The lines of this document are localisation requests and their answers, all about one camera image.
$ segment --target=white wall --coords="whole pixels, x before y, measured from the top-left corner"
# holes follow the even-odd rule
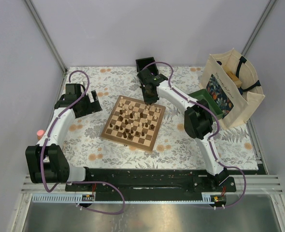
[[[266,98],[253,115],[267,165],[285,193],[285,0],[276,4],[247,58]]]
[[[62,79],[22,0],[0,0],[0,232],[28,173],[25,149],[46,128]]]
[[[135,66],[154,56],[205,65],[242,51],[268,0],[33,0],[69,66]]]

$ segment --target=chessboard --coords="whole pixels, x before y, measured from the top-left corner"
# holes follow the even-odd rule
[[[119,96],[101,137],[144,151],[153,151],[165,106]]]

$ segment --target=floral print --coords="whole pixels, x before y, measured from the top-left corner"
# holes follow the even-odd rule
[[[170,75],[169,68],[158,69],[165,76]],[[89,75],[88,93],[96,90],[103,110],[77,118],[71,125],[63,144],[64,155],[71,165],[123,169],[205,169],[200,149],[184,130],[182,113],[166,99],[157,102],[164,105],[166,110],[153,152],[100,137],[119,95],[143,100],[136,67],[71,67],[67,78],[74,70],[82,70]],[[174,67],[171,81],[183,92],[192,93],[199,90],[202,72],[203,67]],[[71,82],[86,85],[86,78],[83,74],[75,73]],[[225,165],[257,169],[246,125],[221,130],[215,137],[215,145]]]
[[[223,118],[225,118],[226,115],[228,115],[231,109],[234,107],[234,104],[230,101],[225,92],[222,90],[221,86],[219,85],[213,74],[210,77],[206,89],[224,113]]]

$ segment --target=pink object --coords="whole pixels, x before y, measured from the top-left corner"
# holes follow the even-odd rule
[[[38,132],[36,132],[37,135],[37,139],[40,140],[45,134],[44,130],[39,130]]]

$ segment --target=green tray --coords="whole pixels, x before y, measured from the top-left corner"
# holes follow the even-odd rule
[[[190,97],[195,98],[197,100],[205,99],[208,102],[209,109],[216,115],[218,119],[221,119],[223,116],[223,112],[220,109],[220,107],[215,103],[215,101],[212,99],[210,94],[205,89],[201,89],[199,91],[196,91],[194,93],[189,94]]]

